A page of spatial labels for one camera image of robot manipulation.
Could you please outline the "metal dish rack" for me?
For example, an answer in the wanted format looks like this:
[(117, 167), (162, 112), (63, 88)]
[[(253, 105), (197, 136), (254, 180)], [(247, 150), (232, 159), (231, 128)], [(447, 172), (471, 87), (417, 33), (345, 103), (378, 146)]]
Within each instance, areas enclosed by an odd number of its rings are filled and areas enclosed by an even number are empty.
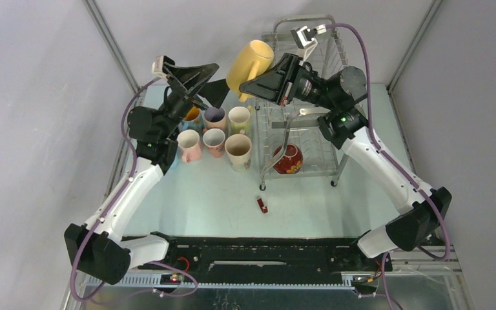
[[(292, 29), (314, 28), (322, 24), (326, 24), (327, 32), (317, 35), (318, 45), (306, 62), (325, 79), (350, 66), (340, 36), (333, 28), (334, 23), (334, 17), (329, 14), (286, 17), (277, 21), (273, 30), (262, 36), (262, 40), (274, 50), (273, 66), (284, 53), (297, 55), (298, 47), (290, 33)], [(327, 109), (298, 99), (284, 107), (257, 99), (256, 110), (261, 191), (265, 190), (266, 181), (277, 178), (329, 176), (332, 186), (338, 184), (348, 157), (338, 156), (339, 149), (320, 132), (317, 119), (326, 114)], [(302, 168), (296, 174), (278, 174), (273, 166), (283, 157), (289, 143), (301, 149), (304, 157)]]

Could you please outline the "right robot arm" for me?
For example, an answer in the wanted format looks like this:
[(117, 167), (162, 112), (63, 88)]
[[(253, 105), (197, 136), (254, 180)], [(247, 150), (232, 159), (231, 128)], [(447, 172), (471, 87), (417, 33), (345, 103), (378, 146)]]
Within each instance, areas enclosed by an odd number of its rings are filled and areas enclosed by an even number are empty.
[(323, 137), (364, 168), (389, 196), (398, 216), (358, 238), (357, 247), (349, 253), (353, 267), (366, 270), (381, 254), (420, 248), (429, 234), (446, 228), (451, 193), (444, 187), (433, 188), (408, 171), (379, 139), (372, 117), (356, 108), (357, 103), (371, 99), (361, 69), (347, 66), (325, 79), (301, 57), (286, 53), (267, 71), (250, 72), (239, 89), (277, 105), (298, 99), (327, 109), (317, 119)]

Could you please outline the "orange yellow cup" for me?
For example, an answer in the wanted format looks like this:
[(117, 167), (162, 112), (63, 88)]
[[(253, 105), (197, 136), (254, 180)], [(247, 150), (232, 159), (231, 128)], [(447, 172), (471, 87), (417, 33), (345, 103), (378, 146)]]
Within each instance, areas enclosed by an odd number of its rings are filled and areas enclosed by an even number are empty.
[(238, 96), (239, 102), (246, 102), (252, 97), (241, 92), (240, 85), (263, 74), (273, 61), (274, 51), (266, 42), (252, 40), (243, 47), (225, 78), (227, 86)]

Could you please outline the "pale pink cup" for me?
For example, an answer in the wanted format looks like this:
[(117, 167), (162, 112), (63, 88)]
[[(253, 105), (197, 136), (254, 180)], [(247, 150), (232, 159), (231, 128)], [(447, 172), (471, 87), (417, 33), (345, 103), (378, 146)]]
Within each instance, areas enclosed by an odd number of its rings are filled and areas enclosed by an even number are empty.
[(226, 132), (228, 129), (226, 111), (223, 108), (209, 107), (203, 113), (203, 120), (207, 130), (221, 129)]

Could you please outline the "dark red mug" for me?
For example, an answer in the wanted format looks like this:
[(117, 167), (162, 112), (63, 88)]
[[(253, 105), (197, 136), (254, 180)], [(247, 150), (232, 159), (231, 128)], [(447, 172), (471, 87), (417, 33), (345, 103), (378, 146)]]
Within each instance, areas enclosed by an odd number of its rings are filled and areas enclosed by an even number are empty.
[(301, 149), (289, 143), (286, 147), (286, 152), (283, 157), (273, 166), (273, 169), (278, 174), (296, 174), (303, 165), (304, 157)]

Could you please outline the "blue patterned mug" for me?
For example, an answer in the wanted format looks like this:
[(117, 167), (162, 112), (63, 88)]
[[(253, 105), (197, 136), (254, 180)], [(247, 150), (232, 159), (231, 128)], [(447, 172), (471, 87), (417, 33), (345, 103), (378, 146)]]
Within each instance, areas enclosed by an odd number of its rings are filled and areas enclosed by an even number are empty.
[(190, 111), (188, 111), (187, 115), (182, 119), (181, 124), (179, 125), (180, 132), (188, 129), (195, 130), (199, 134), (203, 132), (204, 120), (202, 112), (196, 106), (193, 106)]

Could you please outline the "beige cup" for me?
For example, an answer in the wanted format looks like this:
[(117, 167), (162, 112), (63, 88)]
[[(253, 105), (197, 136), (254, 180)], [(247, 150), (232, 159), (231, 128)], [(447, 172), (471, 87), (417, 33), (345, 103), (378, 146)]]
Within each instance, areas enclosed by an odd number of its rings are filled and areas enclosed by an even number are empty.
[(236, 172), (245, 172), (251, 166), (252, 141), (245, 134), (233, 134), (225, 141), (225, 151)]

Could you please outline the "salmon pink cup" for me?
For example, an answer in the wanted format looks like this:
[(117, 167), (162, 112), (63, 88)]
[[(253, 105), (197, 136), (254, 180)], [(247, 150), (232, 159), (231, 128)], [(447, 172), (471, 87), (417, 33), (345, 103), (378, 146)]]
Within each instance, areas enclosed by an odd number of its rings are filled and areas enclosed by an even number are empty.
[(224, 153), (226, 135), (222, 129), (207, 129), (203, 134), (203, 144), (214, 158), (221, 158)]

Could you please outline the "pink mug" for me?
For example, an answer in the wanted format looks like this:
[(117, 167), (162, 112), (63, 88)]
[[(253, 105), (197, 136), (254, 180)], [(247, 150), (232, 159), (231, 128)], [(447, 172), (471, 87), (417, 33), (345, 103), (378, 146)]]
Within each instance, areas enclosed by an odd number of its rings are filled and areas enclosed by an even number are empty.
[(179, 133), (178, 147), (181, 150), (181, 159), (184, 163), (191, 163), (202, 157), (202, 145), (200, 135), (192, 129), (187, 129)]

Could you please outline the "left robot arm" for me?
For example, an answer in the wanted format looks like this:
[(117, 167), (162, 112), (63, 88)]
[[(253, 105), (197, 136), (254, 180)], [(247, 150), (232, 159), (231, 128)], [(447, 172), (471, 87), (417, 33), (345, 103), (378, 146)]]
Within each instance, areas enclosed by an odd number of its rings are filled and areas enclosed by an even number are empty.
[(125, 241), (123, 235), (141, 202), (174, 162), (179, 126), (190, 109), (222, 105), (229, 87), (224, 79), (211, 79), (218, 69), (216, 63), (179, 67), (167, 56), (156, 58), (154, 79), (168, 84), (163, 103), (158, 108), (129, 103), (121, 120), (121, 133), (133, 155), (131, 168), (84, 224), (72, 223), (65, 230), (72, 284), (78, 271), (116, 284), (134, 267), (153, 261), (163, 269), (177, 264), (178, 251), (167, 239), (149, 234)]

